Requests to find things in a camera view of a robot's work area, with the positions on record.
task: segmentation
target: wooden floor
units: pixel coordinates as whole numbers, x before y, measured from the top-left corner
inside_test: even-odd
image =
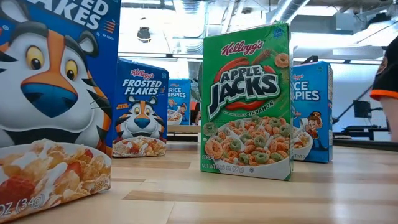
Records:
[[[294,163],[290,182],[199,171],[197,145],[114,159],[112,189],[15,223],[397,224],[398,153],[335,147],[330,164]]]

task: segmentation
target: tiger ear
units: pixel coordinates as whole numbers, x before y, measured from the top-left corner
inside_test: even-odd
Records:
[[[150,98],[149,103],[156,104],[156,103],[157,103],[156,97],[152,96],[152,97]]]
[[[81,49],[91,57],[97,57],[100,50],[98,47],[97,40],[95,36],[88,32],[87,30],[83,31],[79,37],[78,43]]]
[[[1,0],[0,17],[17,23],[30,21],[26,5],[17,0]]]
[[[134,99],[133,96],[129,96],[127,97],[127,100],[130,101],[131,103],[134,102],[136,99]]]

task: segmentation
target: rice krispies box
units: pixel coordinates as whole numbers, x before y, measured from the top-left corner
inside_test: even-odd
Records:
[[[163,156],[169,73],[119,59],[115,90],[114,157]]]
[[[333,157],[333,70],[317,62],[293,68],[295,160],[330,162]]]
[[[289,26],[206,37],[201,170],[289,180]]]
[[[110,188],[119,14],[0,0],[0,223]]]
[[[189,125],[191,102],[191,80],[170,79],[167,124]]]

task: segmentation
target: cereal bowl image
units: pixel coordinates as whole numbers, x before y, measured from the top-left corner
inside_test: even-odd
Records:
[[[133,137],[113,144],[113,157],[163,156],[166,143],[150,137]]]
[[[5,218],[76,200],[110,188],[111,159],[103,152],[46,139],[0,149],[0,204]]]
[[[182,114],[171,109],[167,109],[167,124],[180,125],[182,121]]]
[[[300,128],[293,127],[293,158],[304,160],[311,151],[313,139],[309,133]]]
[[[290,162],[290,125],[283,118],[253,116],[230,121],[219,128],[215,123],[207,123],[203,133],[209,136],[205,152],[221,173],[261,177],[270,172],[275,178],[290,174],[289,170],[280,169]],[[239,172],[227,168],[231,165],[240,169]]]

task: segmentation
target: tiger cartoon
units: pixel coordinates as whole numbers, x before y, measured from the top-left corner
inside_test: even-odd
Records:
[[[0,0],[1,18],[16,25],[0,46],[0,147],[49,139],[106,150],[111,107],[86,60],[99,54],[94,35],[61,35],[26,7]]]
[[[116,132],[119,140],[137,136],[152,137],[165,141],[165,123],[154,110],[157,98],[152,96],[149,101],[127,98],[132,103],[129,111],[116,121]]]

